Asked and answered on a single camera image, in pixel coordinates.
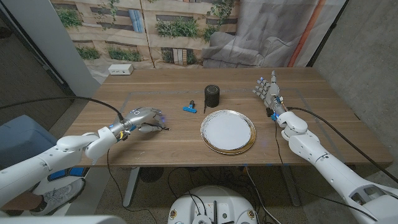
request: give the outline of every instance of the table leg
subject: table leg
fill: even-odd
[[[281,166],[282,169],[282,175],[284,176],[285,183],[287,186],[287,191],[290,195],[290,200],[292,202],[292,205],[295,207],[301,206],[301,201],[299,198],[299,194],[297,193],[296,186],[293,184],[291,179],[293,180],[293,174],[292,171],[290,170],[290,166]]]
[[[124,207],[128,207],[131,204],[132,194],[134,193],[134,188],[136,187],[137,184],[138,173],[139,173],[139,167],[132,169],[130,171],[129,183],[127,184],[126,193],[124,194],[124,199],[123,199]]]

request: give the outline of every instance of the black cylinder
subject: black cylinder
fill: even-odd
[[[216,85],[208,85],[205,88],[205,103],[208,107],[216,107],[220,102],[220,88]]]

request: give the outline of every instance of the blue chair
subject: blue chair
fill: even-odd
[[[36,121],[22,115],[0,126],[0,168],[34,157],[57,144]]]

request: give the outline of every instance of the gold plate rim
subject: gold plate rim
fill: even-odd
[[[205,123],[205,121],[207,120],[208,117],[212,116],[215,113],[220,113],[220,112],[229,112],[229,113],[236,113],[237,115],[239,115],[243,120],[245,120],[245,122],[247,122],[247,124],[250,127],[250,139],[248,141],[248,143],[246,143],[244,146],[238,148],[238,149],[233,149],[233,150],[225,150],[225,149],[219,149],[217,147],[215,147],[214,145],[212,145],[204,136],[203,136],[203,125]],[[233,111],[233,110],[218,110],[218,111],[214,111],[211,114],[209,114],[208,116],[206,116],[206,118],[202,121],[201,126],[200,126],[200,135],[202,140],[205,142],[205,144],[212,150],[221,153],[221,154],[226,154],[226,155],[236,155],[236,154],[240,154],[243,153],[245,151],[247,151],[253,144],[254,141],[256,140],[256,129],[254,128],[254,124],[253,122],[251,122],[251,120],[245,116],[242,113],[239,113],[237,111]]]

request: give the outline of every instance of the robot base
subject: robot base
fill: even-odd
[[[257,223],[256,213],[250,202],[231,189],[206,185],[192,189],[190,193],[202,199],[205,208],[199,198],[192,196],[199,207],[198,211],[195,202],[187,192],[173,203],[168,224]]]

